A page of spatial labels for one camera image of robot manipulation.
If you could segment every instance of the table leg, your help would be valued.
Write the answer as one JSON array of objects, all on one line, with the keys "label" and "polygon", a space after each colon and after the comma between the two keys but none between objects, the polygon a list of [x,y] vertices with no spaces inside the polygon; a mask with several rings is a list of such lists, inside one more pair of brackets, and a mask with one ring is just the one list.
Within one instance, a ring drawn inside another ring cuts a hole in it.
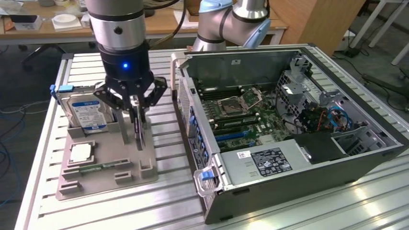
[{"label": "table leg", "polygon": [[405,46],[405,48],[403,49],[403,51],[399,53],[399,55],[396,56],[396,58],[393,59],[392,63],[395,66],[399,64],[399,62],[403,60],[404,56],[407,55],[407,53],[409,52],[409,43]]},{"label": "table leg", "polygon": [[384,24],[382,30],[378,33],[378,36],[375,37],[375,39],[372,40],[370,47],[375,47],[378,44],[378,41],[380,40],[380,38],[383,37],[383,35],[386,34],[389,26],[392,25],[392,23],[395,22],[396,18],[399,17],[400,13],[403,12],[405,6],[408,5],[408,1],[404,1],[403,4],[400,5],[400,7],[396,9],[396,11],[393,12],[393,14],[391,15],[387,23]]},{"label": "table leg", "polygon": [[284,30],[275,30],[275,33],[272,33],[272,38],[270,41],[271,45],[279,45],[282,42]]},{"label": "table leg", "polygon": [[362,28],[356,38],[352,41],[351,47],[356,47],[358,46],[358,44],[359,44],[364,34],[367,33],[367,30],[368,30],[371,24],[375,21],[375,19],[376,19],[378,15],[379,15],[380,11],[383,10],[386,4],[387,4],[387,1],[382,0],[382,2],[379,3],[375,11],[372,12],[372,14],[371,14],[371,16],[370,16],[364,26],[363,26],[363,28]]}]

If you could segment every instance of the aluminum table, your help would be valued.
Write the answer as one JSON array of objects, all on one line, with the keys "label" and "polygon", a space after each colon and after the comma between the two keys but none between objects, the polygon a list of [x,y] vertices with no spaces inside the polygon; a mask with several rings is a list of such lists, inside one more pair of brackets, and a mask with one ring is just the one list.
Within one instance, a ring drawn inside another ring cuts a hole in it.
[{"label": "aluminum table", "polygon": [[[168,80],[171,53],[176,51],[184,50],[150,52],[152,71],[156,76],[164,76]],[[403,118],[363,86],[358,85],[354,77],[319,49],[311,48],[311,52],[392,125],[409,137],[409,125]],[[58,85],[91,85],[104,79],[100,54],[76,54],[71,57],[66,55],[63,58]],[[314,73],[314,78],[324,88],[327,90],[332,88],[332,82],[320,78],[322,74],[318,69],[314,69]],[[159,180],[142,186],[59,201],[55,193],[68,120],[56,101],[51,100],[16,223],[18,230],[274,230],[296,228],[364,230],[409,227],[408,152],[382,164],[355,183],[292,200],[223,223],[206,225],[170,90],[148,115],[154,123]]]}]

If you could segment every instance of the hard drive label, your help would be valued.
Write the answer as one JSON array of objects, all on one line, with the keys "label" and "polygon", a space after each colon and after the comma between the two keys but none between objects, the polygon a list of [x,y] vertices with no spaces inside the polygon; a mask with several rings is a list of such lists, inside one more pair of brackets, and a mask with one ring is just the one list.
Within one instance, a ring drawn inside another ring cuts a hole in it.
[{"label": "hard drive label", "polygon": [[82,127],[87,130],[102,129],[107,126],[104,114],[99,111],[102,104],[99,101],[76,102],[72,107]]},{"label": "hard drive label", "polygon": [[264,177],[292,170],[292,166],[282,152],[280,148],[268,149],[252,153],[252,158],[259,169],[260,175]]}]

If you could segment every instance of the circuit board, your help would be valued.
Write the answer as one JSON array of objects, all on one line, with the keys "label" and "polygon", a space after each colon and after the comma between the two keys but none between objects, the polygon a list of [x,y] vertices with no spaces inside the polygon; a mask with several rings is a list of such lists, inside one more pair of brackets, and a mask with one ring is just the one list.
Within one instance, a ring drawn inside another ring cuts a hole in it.
[{"label": "circuit board", "polygon": [[222,152],[279,142],[291,135],[271,98],[256,87],[240,88],[236,96],[203,100],[203,105]]}]

